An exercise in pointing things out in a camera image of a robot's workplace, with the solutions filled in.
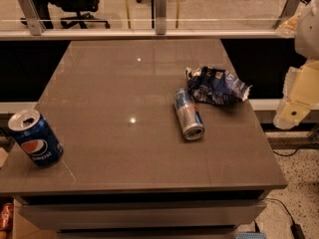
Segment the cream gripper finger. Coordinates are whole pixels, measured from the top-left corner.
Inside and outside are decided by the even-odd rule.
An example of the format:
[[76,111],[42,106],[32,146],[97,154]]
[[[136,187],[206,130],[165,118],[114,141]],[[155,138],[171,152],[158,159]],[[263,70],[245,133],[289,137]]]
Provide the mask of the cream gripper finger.
[[273,124],[280,129],[299,125],[319,104],[319,61],[308,60],[299,69],[290,67]]

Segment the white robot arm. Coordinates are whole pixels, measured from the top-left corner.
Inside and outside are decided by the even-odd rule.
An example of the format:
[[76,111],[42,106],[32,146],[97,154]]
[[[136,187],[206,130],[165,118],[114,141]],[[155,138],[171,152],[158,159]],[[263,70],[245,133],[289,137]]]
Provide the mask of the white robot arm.
[[276,34],[293,38],[297,54],[306,58],[299,68],[290,67],[273,124],[280,129],[299,125],[319,104],[319,0],[280,24]]

